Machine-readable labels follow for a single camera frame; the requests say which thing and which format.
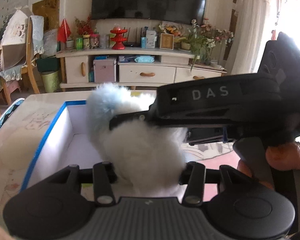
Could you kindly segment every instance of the black mechanical device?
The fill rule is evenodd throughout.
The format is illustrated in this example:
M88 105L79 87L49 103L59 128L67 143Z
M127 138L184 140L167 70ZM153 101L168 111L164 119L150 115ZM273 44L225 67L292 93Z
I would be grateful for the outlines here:
M220 166L188 163L187 184L176 198L128 198L115 202L110 163L93 169L66 167L13 197L3 218L22 239L280 239L300 231L300 171L277 171L265 158L268 146L300 136L300 52L280 34L267 43L258 73L159 87L148 111L120 114L110 129L140 119L161 127L187 127L191 144L234 142L253 171L251 179ZM260 185L268 181L275 191ZM80 195L93 183L95 201ZM219 194L203 202L205 183Z

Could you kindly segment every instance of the stuffed animal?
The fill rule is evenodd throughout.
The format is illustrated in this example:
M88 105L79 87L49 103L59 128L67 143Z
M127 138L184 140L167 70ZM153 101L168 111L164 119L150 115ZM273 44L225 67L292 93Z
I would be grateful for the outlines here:
M180 200L183 196L185 186L178 179L186 166L181 150L186 129L132 120L109 130L116 114L146 111L154 99L146 94L132 97L126 88L104 84L87 100L89 138L103 161L114 165L116 200L120 196L177 196Z

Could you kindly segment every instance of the white fur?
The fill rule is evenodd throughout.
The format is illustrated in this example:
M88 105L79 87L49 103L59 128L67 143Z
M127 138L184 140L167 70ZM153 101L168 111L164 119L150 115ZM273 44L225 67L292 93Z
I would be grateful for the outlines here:
M159 128L141 120L127 121L109 130L115 114L145 111L154 97L131 97L125 88L103 85L87 100L90 140L104 161L114 165L118 181L112 185L120 196L182 197L178 178L186 166L181 144L183 128Z

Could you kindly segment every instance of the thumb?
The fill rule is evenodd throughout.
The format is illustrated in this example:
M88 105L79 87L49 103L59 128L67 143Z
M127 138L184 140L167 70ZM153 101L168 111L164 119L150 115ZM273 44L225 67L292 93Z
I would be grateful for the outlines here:
M266 160L280 171L300 170L300 143L292 142L278 147L268 147Z

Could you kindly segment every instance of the drawer handle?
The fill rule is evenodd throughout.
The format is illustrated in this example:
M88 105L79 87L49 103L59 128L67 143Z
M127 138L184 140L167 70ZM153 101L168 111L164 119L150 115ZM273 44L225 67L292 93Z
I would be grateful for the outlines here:
M84 62L81 63L81 74L83 77L86 76L86 64Z
M198 77L198 76L193 76L194 80L200 80L200 79L204 79L204 77Z
M142 77L154 77L155 73L144 73L144 72L141 72L140 76L142 76Z

